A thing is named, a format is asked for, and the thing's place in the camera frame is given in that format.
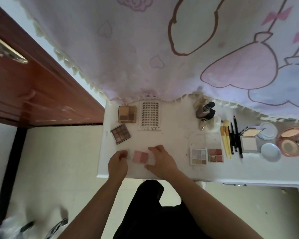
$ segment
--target person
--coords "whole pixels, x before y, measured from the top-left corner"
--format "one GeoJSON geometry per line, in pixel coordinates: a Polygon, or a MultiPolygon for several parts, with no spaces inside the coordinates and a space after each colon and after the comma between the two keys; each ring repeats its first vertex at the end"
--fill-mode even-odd
{"type": "MultiPolygon", "coordinates": [[[[120,238],[262,238],[242,219],[203,190],[178,168],[163,145],[148,148],[155,165],[145,165],[169,182],[182,202],[161,206],[163,186],[146,180],[137,189],[114,239],[120,238]]],[[[62,232],[59,239],[100,239],[117,192],[126,177],[127,151],[118,151],[108,163],[109,177],[91,201],[62,232]]]]}

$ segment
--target black pants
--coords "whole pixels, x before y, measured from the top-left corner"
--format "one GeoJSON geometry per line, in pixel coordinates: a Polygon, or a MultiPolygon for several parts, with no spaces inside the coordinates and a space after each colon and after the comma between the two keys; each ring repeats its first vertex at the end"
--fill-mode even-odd
{"type": "Polygon", "coordinates": [[[186,238],[191,233],[195,237],[206,238],[183,201],[177,206],[161,206],[159,200],[163,191],[164,187],[157,180],[146,180],[140,184],[113,239],[133,238],[132,235],[164,238],[174,234],[179,238],[183,233],[186,238]]]}

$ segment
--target wooden panel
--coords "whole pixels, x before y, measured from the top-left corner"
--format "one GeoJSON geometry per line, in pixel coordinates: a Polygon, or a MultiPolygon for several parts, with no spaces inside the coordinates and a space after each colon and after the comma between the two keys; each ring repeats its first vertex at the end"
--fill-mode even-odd
{"type": "Polygon", "coordinates": [[[104,108],[1,8],[0,39],[29,61],[0,57],[0,118],[20,126],[103,123],[104,108]]]}

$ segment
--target tiled floor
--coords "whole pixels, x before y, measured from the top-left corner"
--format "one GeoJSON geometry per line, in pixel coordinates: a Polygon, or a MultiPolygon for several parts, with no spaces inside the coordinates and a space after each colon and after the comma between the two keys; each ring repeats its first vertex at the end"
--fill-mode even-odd
{"type": "MultiPolygon", "coordinates": [[[[83,209],[105,183],[97,178],[101,126],[30,129],[20,161],[8,216],[20,225],[36,220],[31,238],[44,238],[68,213],[83,209]]],[[[177,205],[180,198],[166,181],[160,203],[177,205]]],[[[114,202],[102,239],[113,237],[141,179],[125,179],[114,202]]],[[[299,239],[297,189],[235,187],[207,183],[206,190],[257,230],[264,238],[299,239]]]]}

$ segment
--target forearm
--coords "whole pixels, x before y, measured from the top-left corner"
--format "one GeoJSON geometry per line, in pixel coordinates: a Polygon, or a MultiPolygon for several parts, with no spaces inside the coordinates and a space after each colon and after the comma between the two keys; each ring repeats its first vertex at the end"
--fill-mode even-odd
{"type": "Polygon", "coordinates": [[[175,173],[169,179],[169,183],[184,201],[197,225],[208,236],[214,239],[262,238],[248,224],[184,173],[180,171],[175,173]]]}
{"type": "Polygon", "coordinates": [[[119,188],[120,183],[110,180],[106,181],[58,238],[101,238],[119,188]]]}

